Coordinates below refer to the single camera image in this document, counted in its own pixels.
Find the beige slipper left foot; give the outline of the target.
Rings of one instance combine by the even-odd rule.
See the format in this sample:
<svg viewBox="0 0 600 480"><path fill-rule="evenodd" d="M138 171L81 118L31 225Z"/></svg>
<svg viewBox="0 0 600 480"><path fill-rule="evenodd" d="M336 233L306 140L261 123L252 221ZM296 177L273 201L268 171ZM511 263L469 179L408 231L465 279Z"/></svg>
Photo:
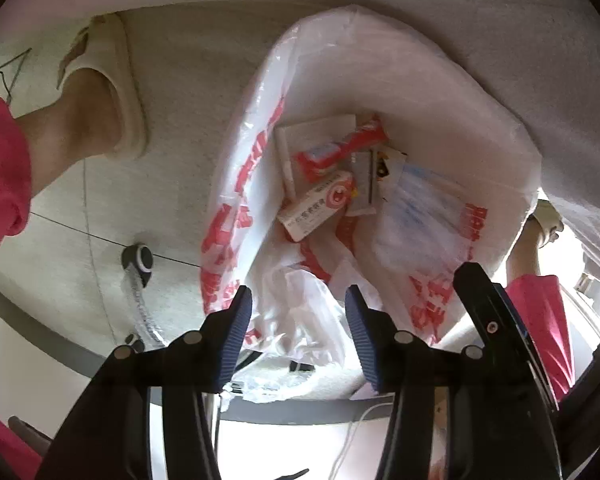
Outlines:
<svg viewBox="0 0 600 480"><path fill-rule="evenodd" d="M106 82L121 128L120 140L108 154L117 160L145 153L148 132L133 74L128 36L117 14L96 15L74 38L58 66L57 90L77 72L93 72Z"/></svg>

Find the orange black snack wrapper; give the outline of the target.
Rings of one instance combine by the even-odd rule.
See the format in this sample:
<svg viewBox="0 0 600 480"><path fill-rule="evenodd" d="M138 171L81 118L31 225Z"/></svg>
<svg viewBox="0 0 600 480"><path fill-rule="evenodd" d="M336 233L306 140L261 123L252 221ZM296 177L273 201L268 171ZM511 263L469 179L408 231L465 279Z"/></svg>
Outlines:
<svg viewBox="0 0 600 480"><path fill-rule="evenodd" d="M389 182L392 178L399 177L403 165L407 162L407 154L384 144L374 149L376 159L376 180Z"/></svg>

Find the beige slipper foot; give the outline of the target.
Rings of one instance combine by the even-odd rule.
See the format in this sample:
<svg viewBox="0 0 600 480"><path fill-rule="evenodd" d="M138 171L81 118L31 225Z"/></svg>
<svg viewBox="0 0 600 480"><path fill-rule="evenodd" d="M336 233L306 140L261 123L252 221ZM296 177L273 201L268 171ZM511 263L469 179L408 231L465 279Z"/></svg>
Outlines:
<svg viewBox="0 0 600 480"><path fill-rule="evenodd" d="M96 15L74 38L58 66L57 90L77 72L93 72L106 82L121 128L120 140L108 154L117 160L145 153L148 132L133 74L128 36L117 14Z"/></svg>
<svg viewBox="0 0 600 480"><path fill-rule="evenodd" d="M538 200L528 220L534 221L540 227L539 248L554 243L565 229L562 216L548 200Z"/></svg>

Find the silver foil packet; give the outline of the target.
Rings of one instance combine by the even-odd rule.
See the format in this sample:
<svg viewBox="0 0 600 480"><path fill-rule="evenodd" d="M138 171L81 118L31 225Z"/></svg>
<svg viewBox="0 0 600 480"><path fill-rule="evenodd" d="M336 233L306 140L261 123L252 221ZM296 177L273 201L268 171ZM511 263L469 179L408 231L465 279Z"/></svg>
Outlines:
<svg viewBox="0 0 600 480"><path fill-rule="evenodd" d="M350 155L349 169L354 180L347 217L376 214L377 157L374 150L354 152Z"/></svg>

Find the white red plastic bag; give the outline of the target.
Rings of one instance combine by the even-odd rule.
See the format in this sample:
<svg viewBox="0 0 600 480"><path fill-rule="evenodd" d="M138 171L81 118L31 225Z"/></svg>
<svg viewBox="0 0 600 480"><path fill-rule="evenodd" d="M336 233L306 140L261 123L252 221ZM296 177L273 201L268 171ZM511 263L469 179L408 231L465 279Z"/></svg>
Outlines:
<svg viewBox="0 0 600 480"><path fill-rule="evenodd" d="M377 181L376 214L349 202L295 243L277 215L286 197L279 126L378 114L407 154ZM350 155L332 172L349 169ZM256 359L227 392L268 403L348 396L362 378L344 316L355 285L367 304L437 348L466 310L454 271L498 270L535 206L541 156L524 125L414 28L360 8L309 16L276 41L244 94L215 169L201 242L204 310L252 291L244 346Z"/></svg>

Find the beige slipper right foot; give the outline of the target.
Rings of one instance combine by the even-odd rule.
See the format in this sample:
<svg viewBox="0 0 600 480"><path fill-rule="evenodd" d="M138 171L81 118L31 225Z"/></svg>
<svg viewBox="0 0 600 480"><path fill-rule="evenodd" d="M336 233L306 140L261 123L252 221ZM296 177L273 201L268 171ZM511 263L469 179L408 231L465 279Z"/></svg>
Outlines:
<svg viewBox="0 0 600 480"><path fill-rule="evenodd" d="M565 229L562 216L548 200L538 200L528 220L534 221L540 227L539 248L554 243Z"/></svg>

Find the chrome chair leg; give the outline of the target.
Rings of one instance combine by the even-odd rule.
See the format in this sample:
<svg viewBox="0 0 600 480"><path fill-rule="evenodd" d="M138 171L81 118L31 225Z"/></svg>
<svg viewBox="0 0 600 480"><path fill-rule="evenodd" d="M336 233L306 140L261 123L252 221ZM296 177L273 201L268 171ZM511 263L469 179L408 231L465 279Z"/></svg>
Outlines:
<svg viewBox="0 0 600 480"><path fill-rule="evenodd" d="M152 278L154 254L145 244L126 246L120 257L124 278L122 290L130 309L132 332L124 342L136 352L157 350L166 346L166 338L152 317L144 291Z"/></svg>

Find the white barcode medicine box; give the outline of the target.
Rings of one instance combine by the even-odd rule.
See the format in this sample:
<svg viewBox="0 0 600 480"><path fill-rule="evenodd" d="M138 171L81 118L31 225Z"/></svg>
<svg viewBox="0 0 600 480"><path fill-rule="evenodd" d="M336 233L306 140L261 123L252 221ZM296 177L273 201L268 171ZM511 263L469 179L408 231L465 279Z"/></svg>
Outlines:
<svg viewBox="0 0 600 480"><path fill-rule="evenodd" d="M350 171L332 172L279 211L277 219L290 239L299 243L347 205L354 187Z"/></svg>

